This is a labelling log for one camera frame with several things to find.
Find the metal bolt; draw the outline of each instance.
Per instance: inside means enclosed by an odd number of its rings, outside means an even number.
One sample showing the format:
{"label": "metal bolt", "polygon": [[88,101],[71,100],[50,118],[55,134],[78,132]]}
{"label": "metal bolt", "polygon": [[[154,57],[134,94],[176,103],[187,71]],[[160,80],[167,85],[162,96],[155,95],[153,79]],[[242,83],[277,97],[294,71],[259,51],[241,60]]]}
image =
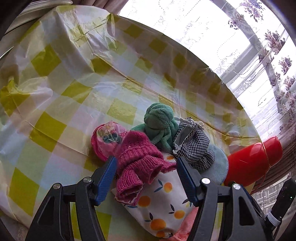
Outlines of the metal bolt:
{"label": "metal bolt", "polygon": [[233,184],[233,188],[236,189],[236,190],[239,190],[240,189],[240,184],[237,184],[237,183]]}
{"label": "metal bolt", "polygon": [[55,183],[52,187],[53,189],[59,189],[61,187],[61,184]]}
{"label": "metal bolt", "polygon": [[209,184],[211,181],[210,181],[208,178],[203,178],[203,179],[202,179],[202,182],[203,182],[204,184]]}
{"label": "metal bolt", "polygon": [[91,182],[91,177],[85,177],[85,178],[83,179],[83,182],[84,182],[84,183],[90,183],[90,182]]}

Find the plastic tablecloth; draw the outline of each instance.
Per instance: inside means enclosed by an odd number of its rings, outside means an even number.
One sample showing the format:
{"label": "plastic tablecloth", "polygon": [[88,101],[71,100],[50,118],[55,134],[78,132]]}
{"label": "plastic tablecloth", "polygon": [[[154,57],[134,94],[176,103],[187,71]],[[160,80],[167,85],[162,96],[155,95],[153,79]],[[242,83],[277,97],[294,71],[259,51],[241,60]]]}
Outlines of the plastic tablecloth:
{"label": "plastic tablecloth", "polygon": [[[1,210],[29,227],[54,183],[75,184],[102,164],[91,149],[93,130],[110,120],[130,129],[154,102],[203,121],[227,155],[260,141],[226,85],[169,37],[96,7],[50,11],[0,69]],[[112,194],[96,211],[109,241],[157,239]],[[213,240],[221,216],[219,205]]]}

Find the white fabric with oranges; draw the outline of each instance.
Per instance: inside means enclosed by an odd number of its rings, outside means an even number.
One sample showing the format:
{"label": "white fabric with oranges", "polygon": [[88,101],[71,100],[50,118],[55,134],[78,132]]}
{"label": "white fabric with oranges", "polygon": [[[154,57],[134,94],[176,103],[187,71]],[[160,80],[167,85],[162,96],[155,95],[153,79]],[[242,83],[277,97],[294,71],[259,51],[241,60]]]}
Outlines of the white fabric with oranges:
{"label": "white fabric with oranges", "polygon": [[[167,161],[174,157],[162,153]],[[139,224],[157,237],[168,238],[174,235],[184,218],[193,209],[187,200],[182,183],[176,170],[159,173],[151,185],[145,185],[136,206],[124,207]]]}

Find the white curtain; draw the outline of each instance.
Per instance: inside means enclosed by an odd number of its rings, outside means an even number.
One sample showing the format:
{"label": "white curtain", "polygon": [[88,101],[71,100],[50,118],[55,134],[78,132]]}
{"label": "white curtain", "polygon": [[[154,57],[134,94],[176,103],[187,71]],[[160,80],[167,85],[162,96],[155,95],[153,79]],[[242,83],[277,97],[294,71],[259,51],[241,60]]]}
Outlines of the white curtain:
{"label": "white curtain", "polygon": [[296,134],[296,47],[259,0],[129,0],[120,15],[176,40],[226,83],[262,140]]}

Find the red cylinder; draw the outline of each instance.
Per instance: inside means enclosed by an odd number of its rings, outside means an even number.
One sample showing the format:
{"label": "red cylinder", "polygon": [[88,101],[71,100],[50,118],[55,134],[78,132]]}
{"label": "red cylinder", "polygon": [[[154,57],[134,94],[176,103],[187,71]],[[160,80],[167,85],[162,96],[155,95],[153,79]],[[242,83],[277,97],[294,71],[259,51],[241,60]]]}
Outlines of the red cylinder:
{"label": "red cylinder", "polygon": [[228,156],[229,169],[224,181],[248,186],[263,177],[281,159],[283,150],[277,137],[271,137]]}

